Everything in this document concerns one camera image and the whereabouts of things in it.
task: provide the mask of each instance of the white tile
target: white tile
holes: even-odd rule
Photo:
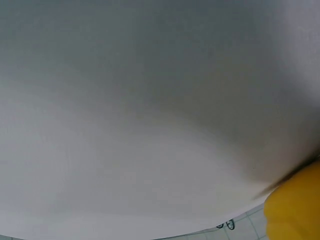
[[[205,230],[202,230],[203,233],[206,233],[206,232],[211,232],[211,231],[214,231],[214,230],[217,230],[216,227],[212,227],[212,228],[207,228]]]
[[[235,217],[233,220],[234,220],[235,222],[237,222],[237,221],[239,221],[240,219],[244,219],[244,218],[246,218],[246,217],[247,217],[247,214],[246,214],[246,213],[242,213],[241,215]]]
[[[256,240],[257,234],[250,220],[246,217],[235,223],[234,230],[225,228],[230,240]]]
[[[194,235],[188,235],[188,240],[207,240],[206,235],[204,233],[198,233]]]
[[[224,229],[206,232],[205,235],[207,240],[228,240],[227,234]]]
[[[176,236],[169,239],[170,240],[188,240],[186,236]]]
[[[259,238],[266,235],[267,219],[264,215],[264,211],[261,209],[256,213],[249,216],[252,224],[259,235]]]
[[[0,235],[0,240],[11,240],[11,237]]]
[[[260,204],[259,206],[256,206],[255,208],[252,208],[251,210],[247,211],[246,213],[248,215],[251,215],[253,213],[255,213],[256,211],[259,211],[260,209],[264,209],[264,205]]]

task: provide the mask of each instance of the white surface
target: white surface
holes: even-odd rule
[[[259,204],[320,136],[319,68],[294,71],[318,42],[283,7],[2,6],[0,233],[163,238]]]

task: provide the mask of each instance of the tiled floor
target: tiled floor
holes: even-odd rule
[[[257,206],[240,216],[235,217],[234,230],[230,230],[226,224],[223,228],[216,227],[198,231],[195,233],[163,238],[166,240],[268,240],[266,236],[266,218],[263,205]]]

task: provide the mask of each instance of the tile grout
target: tile grout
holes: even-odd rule
[[[247,215],[247,217],[248,217],[248,219],[249,219],[249,221],[250,221],[250,223],[251,223],[251,225],[252,225],[252,227],[254,229],[254,232],[255,232],[257,238],[259,239],[259,234],[258,234],[258,232],[257,232],[257,230],[256,230],[256,228],[254,226],[254,223],[252,222],[252,220],[251,220],[250,216],[248,215],[248,213],[245,213],[245,214]]]

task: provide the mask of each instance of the yellow rubber glove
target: yellow rubber glove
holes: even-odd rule
[[[264,215],[270,240],[320,240],[320,160],[277,188]]]

